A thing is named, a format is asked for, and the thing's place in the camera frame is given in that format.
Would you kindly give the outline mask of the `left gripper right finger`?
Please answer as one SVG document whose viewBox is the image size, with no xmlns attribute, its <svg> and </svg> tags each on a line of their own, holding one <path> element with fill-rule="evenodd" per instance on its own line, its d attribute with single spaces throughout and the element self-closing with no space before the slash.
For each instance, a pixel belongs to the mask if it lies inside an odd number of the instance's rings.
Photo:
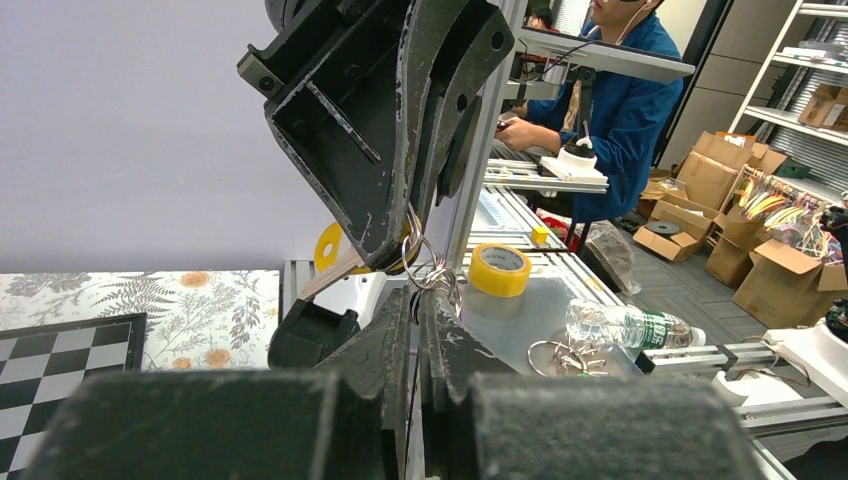
<svg viewBox="0 0 848 480">
<path fill-rule="evenodd" d="M 442 291 L 417 297 L 425 471 L 441 479 L 759 479 L 734 411 L 674 377 L 522 375 Z"/>
</svg>

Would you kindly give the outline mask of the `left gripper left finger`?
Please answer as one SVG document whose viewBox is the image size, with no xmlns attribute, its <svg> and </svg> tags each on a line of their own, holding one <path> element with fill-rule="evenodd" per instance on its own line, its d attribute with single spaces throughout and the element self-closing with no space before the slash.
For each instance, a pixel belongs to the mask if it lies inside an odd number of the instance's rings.
<svg viewBox="0 0 848 480">
<path fill-rule="evenodd" d="M 312 368 L 101 374 L 58 409 L 28 479 L 401 479 L 407 289 Z"/>
</svg>

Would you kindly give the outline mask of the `large silver keyring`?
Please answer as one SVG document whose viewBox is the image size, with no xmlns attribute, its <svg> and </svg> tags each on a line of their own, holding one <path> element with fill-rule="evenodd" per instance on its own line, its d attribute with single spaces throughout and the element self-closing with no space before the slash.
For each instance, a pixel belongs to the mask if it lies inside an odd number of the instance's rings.
<svg viewBox="0 0 848 480">
<path fill-rule="evenodd" d="M 447 303 L 453 307 L 456 316 L 462 310 L 462 298 L 459 288 L 459 276 L 447 265 L 443 256 L 438 254 L 424 234 L 422 220 L 411 204 L 407 205 L 406 233 L 401 241 L 401 262 L 407 274 L 407 282 L 412 285 L 409 315 L 414 325 L 419 325 L 418 310 L 425 295 L 442 290 L 447 295 Z"/>
</svg>

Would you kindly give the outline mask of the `yellow key tag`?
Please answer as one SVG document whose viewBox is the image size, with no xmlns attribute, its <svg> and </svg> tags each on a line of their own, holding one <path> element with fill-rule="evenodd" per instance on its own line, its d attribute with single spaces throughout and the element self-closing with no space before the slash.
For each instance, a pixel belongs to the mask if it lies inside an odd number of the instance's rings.
<svg viewBox="0 0 848 480">
<path fill-rule="evenodd" d="M 327 270 L 338 273 L 337 265 L 346 259 L 347 252 L 355 249 L 352 247 L 347 235 L 337 223 L 331 223 L 319 236 L 313 252 L 313 264 L 317 274 L 323 274 Z"/>
</svg>

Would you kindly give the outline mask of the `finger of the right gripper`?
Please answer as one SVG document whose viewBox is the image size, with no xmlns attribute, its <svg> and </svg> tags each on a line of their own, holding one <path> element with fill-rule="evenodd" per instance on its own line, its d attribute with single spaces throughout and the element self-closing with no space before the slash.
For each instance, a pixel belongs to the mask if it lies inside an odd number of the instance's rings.
<svg viewBox="0 0 848 480">
<path fill-rule="evenodd" d="M 276 35 L 238 62 L 280 148 L 364 263 L 401 261 L 431 70 L 458 11 L 441 1 L 269 1 Z"/>
<path fill-rule="evenodd" d="M 473 128 L 479 118 L 479 90 L 511 52 L 509 25 L 500 8 L 487 1 L 441 1 L 439 12 L 458 11 L 431 70 L 423 158 L 416 165 L 410 204 L 420 221 L 456 194 L 470 159 Z"/>
</svg>

